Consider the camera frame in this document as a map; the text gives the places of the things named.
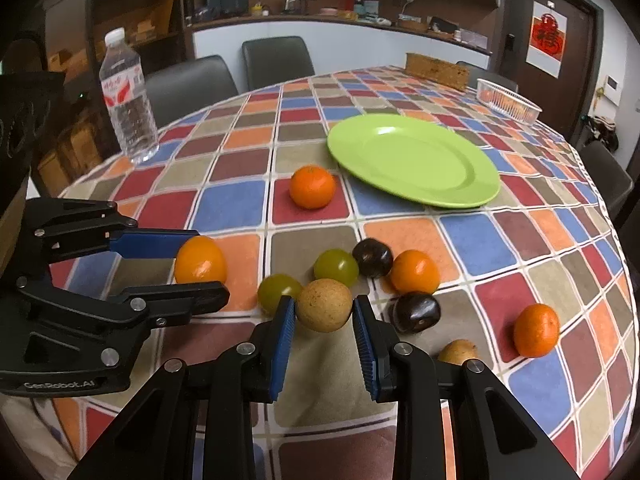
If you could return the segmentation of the dark plum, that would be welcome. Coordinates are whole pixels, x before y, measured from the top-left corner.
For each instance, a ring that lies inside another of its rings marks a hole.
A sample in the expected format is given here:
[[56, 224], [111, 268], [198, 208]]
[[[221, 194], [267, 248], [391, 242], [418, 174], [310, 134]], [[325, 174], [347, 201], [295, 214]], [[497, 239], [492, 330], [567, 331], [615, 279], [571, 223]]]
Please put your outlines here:
[[401, 333], [420, 333], [436, 325], [442, 317], [437, 299], [427, 292], [407, 292], [392, 307], [392, 324]]
[[394, 263], [392, 250], [375, 238], [366, 238], [352, 250], [360, 273], [366, 278], [384, 278], [390, 274]]

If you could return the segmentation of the small orange kumquat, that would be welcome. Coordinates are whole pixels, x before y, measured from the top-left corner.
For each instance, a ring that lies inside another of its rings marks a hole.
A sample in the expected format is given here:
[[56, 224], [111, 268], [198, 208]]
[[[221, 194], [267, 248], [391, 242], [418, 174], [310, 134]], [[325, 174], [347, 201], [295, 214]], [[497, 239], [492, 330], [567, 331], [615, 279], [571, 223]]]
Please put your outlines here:
[[224, 283], [227, 278], [226, 258], [212, 238], [204, 235], [191, 237], [178, 250], [174, 267], [177, 284]]

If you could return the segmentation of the green tomato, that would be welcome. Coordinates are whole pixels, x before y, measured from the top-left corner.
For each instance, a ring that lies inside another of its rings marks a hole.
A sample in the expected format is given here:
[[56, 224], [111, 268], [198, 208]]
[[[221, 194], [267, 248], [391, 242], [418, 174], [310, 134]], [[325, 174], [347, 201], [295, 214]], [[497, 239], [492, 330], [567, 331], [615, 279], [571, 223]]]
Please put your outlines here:
[[282, 296], [296, 299], [303, 286], [288, 274], [271, 274], [264, 278], [257, 291], [257, 298], [265, 315], [273, 317]]
[[359, 276], [358, 263], [352, 254], [340, 248], [328, 249], [318, 255], [312, 266], [312, 272], [316, 280], [329, 278], [347, 287], [354, 286]]

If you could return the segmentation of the tan longan fruit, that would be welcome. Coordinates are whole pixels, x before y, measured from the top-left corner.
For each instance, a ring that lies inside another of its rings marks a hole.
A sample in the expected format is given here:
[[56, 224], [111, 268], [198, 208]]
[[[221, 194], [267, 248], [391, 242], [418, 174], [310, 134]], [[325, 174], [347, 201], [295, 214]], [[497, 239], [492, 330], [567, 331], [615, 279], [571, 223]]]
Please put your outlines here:
[[332, 278], [319, 278], [299, 293], [295, 312], [299, 321], [310, 330], [331, 333], [342, 328], [352, 310], [352, 292]]

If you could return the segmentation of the orange fruit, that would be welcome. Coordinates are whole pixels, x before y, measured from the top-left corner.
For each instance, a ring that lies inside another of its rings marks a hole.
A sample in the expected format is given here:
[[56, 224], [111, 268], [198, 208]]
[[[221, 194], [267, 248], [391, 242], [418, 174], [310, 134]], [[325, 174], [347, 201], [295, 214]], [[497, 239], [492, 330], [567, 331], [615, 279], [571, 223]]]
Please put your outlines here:
[[440, 274], [434, 260], [425, 252], [408, 249], [399, 254], [388, 276], [398, 292], [436, 292]]

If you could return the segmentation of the mandarin right side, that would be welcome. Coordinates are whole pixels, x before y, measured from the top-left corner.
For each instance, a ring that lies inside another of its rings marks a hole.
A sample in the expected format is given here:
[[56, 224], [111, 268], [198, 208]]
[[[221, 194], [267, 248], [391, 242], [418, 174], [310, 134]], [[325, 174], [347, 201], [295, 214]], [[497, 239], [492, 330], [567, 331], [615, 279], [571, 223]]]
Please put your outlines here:
[[546, 304], [531, 304], [513, 324], [513, 342], [520, 356], [541, 358], [550, 353], [560, 336], [560, 320]]

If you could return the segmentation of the dark chair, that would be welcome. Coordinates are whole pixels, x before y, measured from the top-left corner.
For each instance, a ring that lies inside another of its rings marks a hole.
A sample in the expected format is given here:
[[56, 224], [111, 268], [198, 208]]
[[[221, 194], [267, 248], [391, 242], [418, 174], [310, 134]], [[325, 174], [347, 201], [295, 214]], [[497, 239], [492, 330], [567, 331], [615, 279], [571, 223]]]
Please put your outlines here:
[[634, 188], [634, 181], [599, 141], [584, 145], [579, 150], [579, 156], [600, 192], [610, 218], [615, 220]]
[[206, 56], [145, 77], [145, 90], [157, 128], [239, 94], [220, 55]]
[[250, 90], [314, 76], [309, 51], [299, 36], [244, 41], [242, 55]]

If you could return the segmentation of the checkered tablecloth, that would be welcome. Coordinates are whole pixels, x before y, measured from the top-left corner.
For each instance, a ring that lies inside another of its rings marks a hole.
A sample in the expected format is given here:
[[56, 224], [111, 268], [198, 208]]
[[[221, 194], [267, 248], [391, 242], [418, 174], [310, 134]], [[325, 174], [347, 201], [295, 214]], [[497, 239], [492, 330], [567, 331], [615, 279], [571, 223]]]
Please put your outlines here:
[[[498, 195], [445, 210], [352, 176], [326, 137], [367, 114], [475, 145], [498, 172]], [[198, 106], [163, 128], [151, 159], [108, 160], [63, 195], [109, 200], [144, 228], [197, 230], [224, 253], [228, 306], [154, 330], [134, 388], [168, 359], [215, 359], [262, 322], [268, 295], [316, 278], [349, 284], [387, 318], [396, 290], [386, 268], [427, 255], [442, 314], [410, 336], [415, 346], [434, 354], [472, 342], [582, 478], [607, 477], [626, 448], [639, 321], [603, 196], [559, 133], [488, 110], [473, 92], [393, 67], [274, 84]]]

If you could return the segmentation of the clear water bottle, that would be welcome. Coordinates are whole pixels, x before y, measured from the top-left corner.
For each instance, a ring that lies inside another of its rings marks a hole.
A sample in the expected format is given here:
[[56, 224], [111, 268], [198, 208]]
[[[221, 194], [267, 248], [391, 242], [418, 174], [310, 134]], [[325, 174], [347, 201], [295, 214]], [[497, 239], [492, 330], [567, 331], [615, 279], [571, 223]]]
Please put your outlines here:
[[126, 30], [115, 28], [104, 37], [105, 55], [99, 70], [102, 96], [122, 154], [134, 165], [158, 150], [158, 132], [145, 89], [141, 58], [126, 43]]

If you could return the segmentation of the mandarin near plate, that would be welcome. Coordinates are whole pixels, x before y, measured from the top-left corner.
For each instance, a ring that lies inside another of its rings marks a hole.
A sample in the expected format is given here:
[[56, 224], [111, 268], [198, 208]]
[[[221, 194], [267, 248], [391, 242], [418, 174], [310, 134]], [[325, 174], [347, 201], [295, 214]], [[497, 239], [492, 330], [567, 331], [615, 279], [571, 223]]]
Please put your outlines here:
[[328, 170], [307, 165], [298, 168], [292, 175], [288, 194], [297, 206], [311, 210], [329, 205], [335, 190], [335, 179]]

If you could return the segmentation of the green plate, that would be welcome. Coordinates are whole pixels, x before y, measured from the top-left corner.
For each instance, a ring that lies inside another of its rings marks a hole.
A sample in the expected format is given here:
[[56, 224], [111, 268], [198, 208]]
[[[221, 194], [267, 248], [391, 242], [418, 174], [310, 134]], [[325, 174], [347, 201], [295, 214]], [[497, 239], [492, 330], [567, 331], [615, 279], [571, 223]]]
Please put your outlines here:
[[491, 159], [471, 141], [434, 122], [359, 115], [334, 125], [326, 143], [341, 167], [404, 200], [471, 209], [499, 194], [501, 181]]

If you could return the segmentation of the wooden counter shelf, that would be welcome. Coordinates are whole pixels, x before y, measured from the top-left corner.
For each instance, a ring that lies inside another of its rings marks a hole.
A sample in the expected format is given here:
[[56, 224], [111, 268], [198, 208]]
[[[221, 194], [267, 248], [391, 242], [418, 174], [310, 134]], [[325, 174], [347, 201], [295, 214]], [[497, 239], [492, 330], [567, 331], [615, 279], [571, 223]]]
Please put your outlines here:
[[383, 32], [400, 32], [401, 34], [407, 34], [417, 37], [430, 38], [437, 41], [444, 42], [445, 44], [452, 44], [453, 46], [462, 47], [466, 50], [481, 53], [484, 55], [493, 55], [494, 52], [487, 48], [481, 48], [467, 44], [463, 41], [457, 41], [441, 32], [432, 32], [427, 30], [426, 32], [420, 32], [420, 30], [413, 30], [403, 28], [394, 25], [380, 25], [371, 22], [343, 20], [336, 16], [323, 16], [323, 15], [284, 15], [276, 14], [269, 16], [262, 16], [256, 18], [256, 16], [234, 16], [233, 18], [217, 18], [216, 20], [210, 20], [206, 22], [198, 22], [192, 24], [189, 29], [191, 32], [201, 32], [202, 30], [221, 28], [234, 25], [249, 25], [249, 24], [270, 24], [270, 23], [320, 23], [320, 24], [334, 24], [334, 25], [347, 25], [358, 26], [370, 29], [382, 30]]

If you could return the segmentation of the dark chair right side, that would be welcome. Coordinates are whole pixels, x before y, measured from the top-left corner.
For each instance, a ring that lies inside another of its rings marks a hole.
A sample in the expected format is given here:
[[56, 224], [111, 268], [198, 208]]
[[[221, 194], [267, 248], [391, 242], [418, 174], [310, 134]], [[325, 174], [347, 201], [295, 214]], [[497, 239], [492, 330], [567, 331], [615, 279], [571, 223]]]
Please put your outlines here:
[[610, 218], [615, 220], [634, 188], [634, 181], [599, 141], [584, 145], [579, 150], [579, 156], [600, 192]]

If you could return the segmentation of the clear plastic basket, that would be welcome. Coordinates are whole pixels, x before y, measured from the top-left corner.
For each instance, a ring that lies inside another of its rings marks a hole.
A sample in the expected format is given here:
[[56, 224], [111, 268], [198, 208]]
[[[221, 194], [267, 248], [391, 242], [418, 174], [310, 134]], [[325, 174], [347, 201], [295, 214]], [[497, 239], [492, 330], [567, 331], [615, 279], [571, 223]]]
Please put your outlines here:
[[533, 125], [542, 109], [515, 91], [493, 81], [478, 78], [476, 98], [486, 107], [524, 125]]

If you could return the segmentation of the woven brown box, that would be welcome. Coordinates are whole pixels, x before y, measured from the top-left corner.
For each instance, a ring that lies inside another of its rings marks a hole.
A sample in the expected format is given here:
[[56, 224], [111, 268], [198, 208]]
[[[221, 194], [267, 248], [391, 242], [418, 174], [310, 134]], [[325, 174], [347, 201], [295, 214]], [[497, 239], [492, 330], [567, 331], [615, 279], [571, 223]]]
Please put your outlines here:
[[405, 73], [461, 92], [468, 86], [470, 78], [469, 70], [462, 65], [412, 52], [406, 53]]

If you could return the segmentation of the dark chair far end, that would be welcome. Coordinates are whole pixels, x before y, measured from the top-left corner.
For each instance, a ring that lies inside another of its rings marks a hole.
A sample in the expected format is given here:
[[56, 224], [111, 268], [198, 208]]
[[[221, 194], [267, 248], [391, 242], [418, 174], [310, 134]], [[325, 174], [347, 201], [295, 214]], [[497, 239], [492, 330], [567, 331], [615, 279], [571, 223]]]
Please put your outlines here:
[[466, 84], [469, 88], [476, 89], [477, 81], [479, 79], [485, 79], [494, 82], [495, 84], [500, 84], [504, 88], [507, 88], [511, 91], [518, 92], [518, 84], [506, 77], [503, 77], [497, 73], [491, 72], [490, 70], [485, 70], [480, 66], [464, 62], [458, 61], [457, 65], [461, 65], [466, 68], [469, 72], [468, 83]]

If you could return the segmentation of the brown door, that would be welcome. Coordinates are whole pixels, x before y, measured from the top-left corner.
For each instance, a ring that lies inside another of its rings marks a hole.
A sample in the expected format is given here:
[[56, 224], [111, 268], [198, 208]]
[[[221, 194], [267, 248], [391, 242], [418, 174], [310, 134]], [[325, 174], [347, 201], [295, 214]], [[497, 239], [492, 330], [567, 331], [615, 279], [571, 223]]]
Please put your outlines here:
[[495, 68], [575, 144], [596, 90], [603, 10], [591, 0], [501, 0], [500, 11]]

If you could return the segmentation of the red white door poster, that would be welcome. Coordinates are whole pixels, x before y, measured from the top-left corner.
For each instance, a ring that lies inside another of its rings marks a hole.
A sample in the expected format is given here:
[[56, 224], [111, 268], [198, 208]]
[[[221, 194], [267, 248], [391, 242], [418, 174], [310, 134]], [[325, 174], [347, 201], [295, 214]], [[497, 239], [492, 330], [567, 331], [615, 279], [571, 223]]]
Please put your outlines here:
[[567, 18], [552, 6], [533, 2], [525, 62], [558, 79], [566, 46]]

